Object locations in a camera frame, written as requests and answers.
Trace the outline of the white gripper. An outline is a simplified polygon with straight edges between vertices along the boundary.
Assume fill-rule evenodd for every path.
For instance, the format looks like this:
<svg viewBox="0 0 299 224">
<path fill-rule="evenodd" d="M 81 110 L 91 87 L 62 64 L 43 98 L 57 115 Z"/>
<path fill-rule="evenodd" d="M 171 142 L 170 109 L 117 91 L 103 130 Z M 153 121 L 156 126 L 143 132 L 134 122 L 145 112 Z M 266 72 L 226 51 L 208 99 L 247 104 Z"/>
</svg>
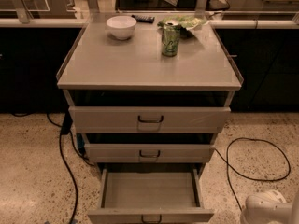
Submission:
<svg viewBox="0 0 299 224">
<path fill-rule="evenodd" d="M 277 190 L 270 189 L 247 197 L 240 224 L 291 224 L 292 203 Z"/>
</svg>

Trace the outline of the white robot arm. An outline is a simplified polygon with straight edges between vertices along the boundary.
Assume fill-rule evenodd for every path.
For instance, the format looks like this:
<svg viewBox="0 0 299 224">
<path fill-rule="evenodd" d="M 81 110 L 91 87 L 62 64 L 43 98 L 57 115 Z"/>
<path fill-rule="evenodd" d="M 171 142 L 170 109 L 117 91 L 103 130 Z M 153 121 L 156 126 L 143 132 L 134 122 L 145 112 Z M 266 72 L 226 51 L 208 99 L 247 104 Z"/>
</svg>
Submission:
<svg viewBox="0 0 299 224">
<path fill-rule="evenodd" d="M 277 190 L 252 194 L 245 201 L 240 216 L 241 224 L 299 224 L 299 191 L 292 203 L 288 203 Z"/>
</svg>

